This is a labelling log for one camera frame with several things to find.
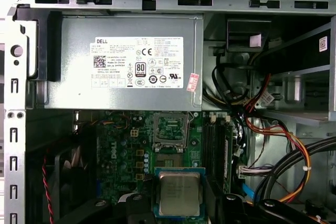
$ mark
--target red wire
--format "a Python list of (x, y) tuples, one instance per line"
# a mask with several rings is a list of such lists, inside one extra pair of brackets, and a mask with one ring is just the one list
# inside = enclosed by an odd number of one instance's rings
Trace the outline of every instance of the red wire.
[(49, 188), (48, 188), (46, 165), (47, 165), (47, 155), (45, 155), (43, 159), (42, 176), (43, 176), (43, 184), (44, 184), (44, 189), (45, 189), (47, 202), (48, 202), (49, 222), (50, 224), (54, 224), (54, 212), (52, 210), (51, 196), (50, 196)]

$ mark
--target metal frame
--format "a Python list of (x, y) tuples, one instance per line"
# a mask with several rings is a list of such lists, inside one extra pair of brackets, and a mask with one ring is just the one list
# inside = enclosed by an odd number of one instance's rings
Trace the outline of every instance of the metal frame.
[[(270, 13), (270, 14), (311, 14), (311, 15), (336, 15), (336, 0), (300, 0), (329, 3), (328, 9), (302, 9), (295, 8), (298, 0), (280, 1), (280, 8), (267, 8), (267, 6), (250, 7), (250, 0), (213, 0), (212, 6), (183, 6), (178, 5), (178, 0), (156, 0), (156, 12), (165, 13), (204, 13), (204, 12), (235, 12), (235, 13)], [(111, 11), (142, 12), (142, 0), (112, 0), (112, 5), (86, 5), (76, 4), (76, 0), (69, 0), (69, 4), (36, 4), (35, 0), (13, 0), (17, 4), (29, 4), (31, 8), (56, 8), (56, 9), (100, 9)]]
[[(179, 6), (177, 0), (156, 0), (157, 13), (206, 13), (206, 12), (235, 12), (245, 14), (311, 14), (311, 15), (336, 15), (336, 0), (308, 0), (328, 1), (328, 9), (297, 9), (294, 8), (295, 0), (279, 0), (279, 9), (269, 9), (266, 6), (260, 8), (249, 7), (250, 0), (213, 0), (212, 6)], [(5, 222), (12, 224), (25, 223), (25, 152), (26, 152), (26, 82), (30, 51), (29, 44), (33, 45), (34, 40), (28, 39), (27, 34), (22, 33), (22, 27), (36, 26), (36, 22), (15, 21), (14, 16), (18, 4), (30, 5), (31, 8), (52, 8), (67, 11), (79, 9), (90, 13), (101, 11), (119, 12), (142, 12), (142, 0), (113, 0), (110, 6), (78, 5), (76, 0), (70, 0), (70, 4), (35, 4), (35, 0), (13, 0), (13, 7), (6, 18), (6, 25), (10, 34), (6, 35), (5, 51), (5, 120), (4, 120), (4, 142), (5, 142)], [(17, 58), (19, 65), (14, 65), (15, 57), (10, 49), (14, 45), (23, 48), (23, 54)], [(336, 120), (336, 17), (331, 21), (331, 62), (330, 62), (330, 118)], [(319, 123), (307, 123), (312, 126), (319, 126)]]
[[(28, 37), (22, 33), (20, 22), (14, 21), (15, 13), (16, 6), (13, 6), (6, 18), (10, 34), (5, 40), (5, 221), (24, 223)], [(20, 57), (12, 55), (12, 47), (16, 45), (22, 47)], [(15, 58), (19, 60), (17, 66), (13, 63)]]

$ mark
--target metal plate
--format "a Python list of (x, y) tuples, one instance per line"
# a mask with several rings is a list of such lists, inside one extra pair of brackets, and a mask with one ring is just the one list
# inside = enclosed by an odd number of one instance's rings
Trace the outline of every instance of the metal plate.
[[(90, 43), (96, 37), (183, 37), (182, 89), (91, 87)], [(115, 15), (68, 17), (62, 24), (61, 81), (49, 83), (46, 108), (199, 111), (202, 78), (186, 90), (191, 73), (201, 77), (203, 17), (197, 15)]]

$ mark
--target dell logo on motherboard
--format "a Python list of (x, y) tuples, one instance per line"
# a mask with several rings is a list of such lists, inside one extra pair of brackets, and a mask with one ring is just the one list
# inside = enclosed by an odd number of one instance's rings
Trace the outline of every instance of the dell logo on motherboard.
[(117, 143), (111, 143), (111, 159), (117, 159)]

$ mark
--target chip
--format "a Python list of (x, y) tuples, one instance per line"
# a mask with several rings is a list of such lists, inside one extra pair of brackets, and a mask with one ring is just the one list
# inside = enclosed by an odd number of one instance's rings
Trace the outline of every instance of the chip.
[(199, 173), (160, 172), (160, 216), (199, 216)]

